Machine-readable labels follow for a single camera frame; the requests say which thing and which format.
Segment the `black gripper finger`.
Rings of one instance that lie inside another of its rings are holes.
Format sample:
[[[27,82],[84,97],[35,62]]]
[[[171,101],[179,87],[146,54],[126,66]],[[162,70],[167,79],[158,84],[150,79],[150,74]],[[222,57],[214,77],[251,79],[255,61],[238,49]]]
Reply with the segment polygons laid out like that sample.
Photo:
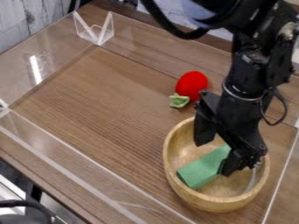
[[[219,173],[228,177],[235,171],[243,170],[246,167],[254,169],[259,161],[259,155],[244,148],[232,149],[228,156],[222,160]]]
[[[214,115],[204,109],[196,109],[194,120],[194,142],[196,146],[210,143],[216,135]]]

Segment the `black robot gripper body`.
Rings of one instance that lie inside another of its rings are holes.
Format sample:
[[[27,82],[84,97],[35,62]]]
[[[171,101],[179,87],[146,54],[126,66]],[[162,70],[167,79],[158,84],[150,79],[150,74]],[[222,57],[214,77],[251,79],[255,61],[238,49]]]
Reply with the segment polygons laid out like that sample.
[[[259,123],[268,107],[268,92],[238,92],[223,87],[222,94],[210,90],[200,91],[200,99],[195,102],[196,109],[204,109],[214,115],[216,135],[227,143],[230,150],[244,148],[259,155],[259,161],[267,154]]]

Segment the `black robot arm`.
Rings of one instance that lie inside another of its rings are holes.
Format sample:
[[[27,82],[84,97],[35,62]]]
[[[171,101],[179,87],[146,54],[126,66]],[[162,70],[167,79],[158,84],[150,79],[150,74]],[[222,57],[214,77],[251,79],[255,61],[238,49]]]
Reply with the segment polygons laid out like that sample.
[[[184,9],[202,29],[232,33],[232,64],[222,94],[200,91],[194,123],[196,145],[222,137],[230,146],[219,165],[219,174],[228,176],[255,167],[267,154],[258,126],[271,101],[284,99],[278,86],[295,72],[299,18],[286,0],[191,0]]]

